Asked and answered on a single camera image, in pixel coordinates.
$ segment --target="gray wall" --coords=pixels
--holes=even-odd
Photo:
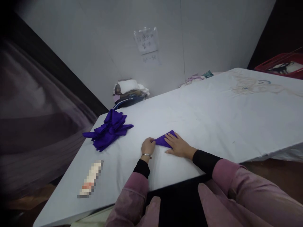
[[[151,96],[195,73],[246,68],[275,0],[31,0],[21,18],[107,107],[118,79]],[[133,31],[157,27],[161,65],[146,66]]]

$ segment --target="purple napkin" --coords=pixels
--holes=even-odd
[[[119,113],[111,109],[105,120],[104,124],[94,129],[93,132],[85,132],[83,136],[91,138],[94,141],[93,145],[100,152],[112,144],[120,136],[125,136],[127,130],[132,128],[133,125],[125,125],[127,115]]]
[[[170,131],[170,132],[168,132],[168,133],[172,134],[174,137],[177,137],[177,136],[175,135],[175,132],[174,132],[173,130]],[[158,139],[155,139],[156,144],[157,144],[157,145],[160,145],[160,146],[172,148],[172,147],[164,140],[164,138],[165,138],[165,134],[164,134],[163,136],[160,136]]]

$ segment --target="pink sleeve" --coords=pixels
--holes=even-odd
[[[133,172],[122,189],[105,226],[135,226],[142,218],[148,192],[148,180]]]
[[[303,205],[277,185],[243,166],[221,159],[213,180],[222,191],[273,226],[303,226]]]

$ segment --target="pink jacket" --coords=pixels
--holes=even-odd
[[[198,186],[209,227],[303,226],[303,205],[245,167],[221,159],[215,165],[212,178]],[[158,226],[159,197],[152,198],[142,217],[147,192],[148,180],[142,174],[133,172],[106,226]]]

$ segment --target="stack of fabric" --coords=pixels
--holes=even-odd
[[[210,78],[213,75],[214,74],[212,74],[210,70],[207,71],[206,73],[204,73],[201,76],[199,76],[199,74],[192,75],[190,78],[188,78],[185,81],[185,83],[181,84],[179,87],[184,87],[184,86],[190,85],[191,83],[195,83],[195,82],[198,82],[200,80],[204,80],[204,79]]]
[[[94,129],[93,132],[85,132],[83,136],[91,138],[94,141],[93,145],[100,152],[112,144],[120,136],[125,136],[128,129],[131,129],[133,125],[125,125],[125,119],[127,115],[119,113],[111,109],[105,120],[104,124]]]
[[[125,79],[115,84],[113,96],[115,102],[113,109],[116,110],[144,100],[149,96],[149,90],[134,79]]]

